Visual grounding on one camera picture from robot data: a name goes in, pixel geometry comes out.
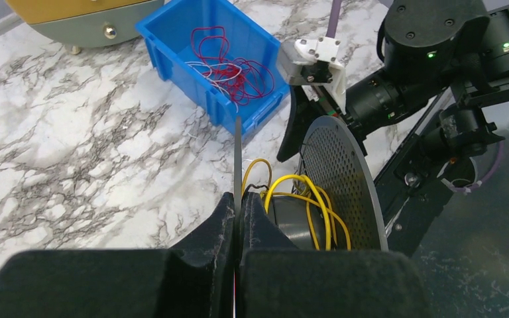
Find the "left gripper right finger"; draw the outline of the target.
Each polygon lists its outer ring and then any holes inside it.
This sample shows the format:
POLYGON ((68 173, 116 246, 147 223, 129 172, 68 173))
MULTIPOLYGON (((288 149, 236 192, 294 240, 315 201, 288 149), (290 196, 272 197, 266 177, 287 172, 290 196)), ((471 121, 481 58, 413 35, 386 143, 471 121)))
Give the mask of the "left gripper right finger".
POLYGON ((297 248, 257 193, 241 203, 240 317, 431 317, 414 263, 398 252, 297 248))

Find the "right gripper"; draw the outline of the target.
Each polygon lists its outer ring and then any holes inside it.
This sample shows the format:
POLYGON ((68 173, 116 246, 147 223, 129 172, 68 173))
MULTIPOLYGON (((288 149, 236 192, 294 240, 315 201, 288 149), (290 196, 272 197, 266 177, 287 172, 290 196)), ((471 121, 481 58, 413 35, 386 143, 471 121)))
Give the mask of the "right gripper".
POLYGON ((285 162, 297 154, 310 125, 322 115, 340 118, 367 154, 363 142, 369 134, 416 112, 417 84, 408 78, 396 78, 382 68, 345 91, 344 111, 334 104, 330 93, 312 101, 301 86, 292 86, 290 115, 276 158, 285 162))

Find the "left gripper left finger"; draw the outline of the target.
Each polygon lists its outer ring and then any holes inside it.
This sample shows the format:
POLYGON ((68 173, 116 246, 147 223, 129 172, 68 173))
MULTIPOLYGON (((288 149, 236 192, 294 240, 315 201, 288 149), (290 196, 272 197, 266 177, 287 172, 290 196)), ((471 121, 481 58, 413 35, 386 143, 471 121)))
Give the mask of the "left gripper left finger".
POLYGON ((234 200, 171 248, 27 250, 0 269, 0 317, 231 317, 234 200))

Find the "black cable spool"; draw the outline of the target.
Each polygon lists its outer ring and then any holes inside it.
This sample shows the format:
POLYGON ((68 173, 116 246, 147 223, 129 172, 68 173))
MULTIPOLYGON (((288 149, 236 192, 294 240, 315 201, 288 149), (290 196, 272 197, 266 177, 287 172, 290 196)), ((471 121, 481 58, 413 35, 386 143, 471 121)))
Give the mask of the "black cable spool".
POLYGON ((322 116, 309 127, 298 172, 254 192, 245 186, 236 224, 242 250, 388 250, 373 178, 351 131, 322 116))

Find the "blue plastic bin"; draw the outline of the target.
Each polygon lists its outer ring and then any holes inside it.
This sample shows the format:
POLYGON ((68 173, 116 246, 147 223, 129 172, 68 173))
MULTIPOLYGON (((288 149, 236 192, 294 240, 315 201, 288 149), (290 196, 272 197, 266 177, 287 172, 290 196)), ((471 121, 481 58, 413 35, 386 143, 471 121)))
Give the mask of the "blue plastic bin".
POLYGON ((160 79, 243 138, 275 113, 289 87, 276 68, 279 41, 229 1, 171 1, 136 24, 160 79))

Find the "cream cylindrical drawer container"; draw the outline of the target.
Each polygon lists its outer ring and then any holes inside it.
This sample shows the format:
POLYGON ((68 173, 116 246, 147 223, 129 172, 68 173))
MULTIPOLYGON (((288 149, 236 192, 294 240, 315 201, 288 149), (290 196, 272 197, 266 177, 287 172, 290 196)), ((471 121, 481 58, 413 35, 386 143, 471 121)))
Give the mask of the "cream cylindrical drawer container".
POLYGON ((66 46, 112 46, 139 36, 135 25, 161 8, 164 0, 8 0, 6 4, 28 26, 66 46))

